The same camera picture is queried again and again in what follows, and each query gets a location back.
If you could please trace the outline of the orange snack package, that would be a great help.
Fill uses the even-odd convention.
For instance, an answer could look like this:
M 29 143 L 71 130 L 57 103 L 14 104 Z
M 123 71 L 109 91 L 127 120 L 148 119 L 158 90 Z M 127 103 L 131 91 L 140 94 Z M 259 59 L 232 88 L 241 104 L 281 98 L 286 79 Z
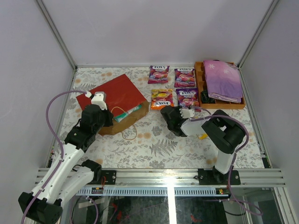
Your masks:
M 174 106 L 173 90 L 171 89 L 153 89 L 151 90 L 151 106 L 152 110 L 160 110 L 165 106 Z

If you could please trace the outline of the purple candy bag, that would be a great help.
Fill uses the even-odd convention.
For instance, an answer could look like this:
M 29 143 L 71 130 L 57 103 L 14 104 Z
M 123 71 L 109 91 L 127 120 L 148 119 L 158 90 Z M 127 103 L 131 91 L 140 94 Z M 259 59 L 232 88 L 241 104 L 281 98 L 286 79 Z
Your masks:
M 198 89 L 197 88 L 179 88 L 176 89 L 178 106 L 184 109 L 190 107 L 199 107 Z
M 194 69 L 177 68 L 174 70 L 174 87 L 195 87 Z
M 169 66 L 150 66 L 148 84 L 168 83 Z

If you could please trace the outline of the green snack package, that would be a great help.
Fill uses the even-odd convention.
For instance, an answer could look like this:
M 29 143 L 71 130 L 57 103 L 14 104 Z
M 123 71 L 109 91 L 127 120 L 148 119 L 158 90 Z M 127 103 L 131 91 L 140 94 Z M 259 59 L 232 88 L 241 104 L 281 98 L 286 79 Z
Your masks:
M 132 112 L 138 111 L 139 109 L 141 109 L 141 105 L 138 105 L 128 111 L 123 110 L 122 108 L 116 106 L 114 107 L 111 112 L 113 112 L 115 109 L 116 110 L 120 110 L 122 113 L 120 115 L 114 116 L 114 120 L 116 122 L 121 122 L 123 119 L 125 119 L 126 117 L 128 117 Z

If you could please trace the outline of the red paper bag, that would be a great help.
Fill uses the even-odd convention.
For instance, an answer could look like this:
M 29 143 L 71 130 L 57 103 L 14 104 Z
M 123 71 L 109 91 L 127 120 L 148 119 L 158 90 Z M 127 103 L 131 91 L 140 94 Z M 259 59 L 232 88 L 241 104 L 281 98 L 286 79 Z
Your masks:
M 102 136 L 115 135 L 126 130 L 135 124 L 135 122 L 146 116 L 149 112 L 149 102 L 125 74 L 120 75 L 90 90 L 90 93 L 94 94 L 98 91 L 103 91 L 106 93 L 107 96 L 105 102 L 110 112 L 116 106 L 125 111 L 128 111 L 138 105 L 142 106 L 141 109 L 132 112 L 121 122 L 116 122 L 114 120 L 114 116 L 120 115 L 122 113 L 120 110 L 115 109 L 113 112 L 111 112 L 113 114 L 113 125 L 110 127 L 102 127 L 98 132 Z M 86 97 L 85 94 L 77 96 L 77 101 L 82 111 L 87 105 L 91 104 L 90 98 Z

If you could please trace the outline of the yellow snack bar packet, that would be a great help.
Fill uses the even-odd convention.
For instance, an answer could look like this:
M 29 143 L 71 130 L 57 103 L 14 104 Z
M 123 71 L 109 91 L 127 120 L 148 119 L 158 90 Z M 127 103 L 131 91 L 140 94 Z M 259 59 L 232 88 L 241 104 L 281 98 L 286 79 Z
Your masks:
M 207 138 L 207 137 L 208 137 L 208 135 L 207 135 L 206 133 L 198 135 L 198 138 L 199 138 L 200 140 L 203 140 L 203 139 L 205 139 L 205 138 Z

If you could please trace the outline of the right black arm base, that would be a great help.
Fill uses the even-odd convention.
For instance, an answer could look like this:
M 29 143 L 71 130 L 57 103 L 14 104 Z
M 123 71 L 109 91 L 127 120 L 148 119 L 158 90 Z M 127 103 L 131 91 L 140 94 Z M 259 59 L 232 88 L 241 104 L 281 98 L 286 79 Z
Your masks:
M 241 185 L 239 172 L 237 170 L 232 170 L 231 175 L 229 175 L 229 173 L 220 173 L 214 167 L 210 169 L 198 169 L 198 179 L 200 185 L 228 185 L 229 176 L 231 185 Z

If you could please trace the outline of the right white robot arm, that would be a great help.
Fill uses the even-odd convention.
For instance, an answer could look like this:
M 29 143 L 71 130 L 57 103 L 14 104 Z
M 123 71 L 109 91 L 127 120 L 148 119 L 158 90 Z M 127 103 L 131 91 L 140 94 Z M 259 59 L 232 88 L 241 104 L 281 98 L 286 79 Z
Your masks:
M 218 149 L 217 161 L 213 172 L 213 179 L 218 184 L 229 180 L 236 154 L 249 141 L 249 132 L 238 120 L 230 117 L 223 110 L 209 112 L 208 116 L 196 118 L 198 106 L 185 109 L 181 106 L 165 106 L 160 110 L 167 123 L 168 129 L 178 137 L 207 134 Z

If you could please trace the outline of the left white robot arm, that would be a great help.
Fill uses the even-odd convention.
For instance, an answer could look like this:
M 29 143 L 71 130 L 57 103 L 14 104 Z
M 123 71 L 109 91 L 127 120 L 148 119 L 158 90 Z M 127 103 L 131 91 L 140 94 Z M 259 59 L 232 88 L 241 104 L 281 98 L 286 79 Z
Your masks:
M 86 184 L 102 180 L 101 165 L 86 160 L 78 171 L 67 176 L 95 141 L 103 127 L 113 124 L 113 114 L 104 104 L 90 104 L 82 111 L 81 119 L 67 134 L 61 153 L 43 179 L 31 192 L 23 192 L 18 202 L 23 212 L 21 222 L 30 218 L 40 224 L 54 224 L 63 213 L 64 205 Z

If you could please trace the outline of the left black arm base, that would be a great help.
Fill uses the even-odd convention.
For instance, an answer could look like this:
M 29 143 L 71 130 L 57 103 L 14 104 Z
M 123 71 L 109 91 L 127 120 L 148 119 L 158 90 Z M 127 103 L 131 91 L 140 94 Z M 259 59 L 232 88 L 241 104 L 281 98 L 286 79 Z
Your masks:
M 101 170 L 94 174 L 94 177 L 89 184 L 115 185 L 116 174 L 117 174 L 116 170 Z

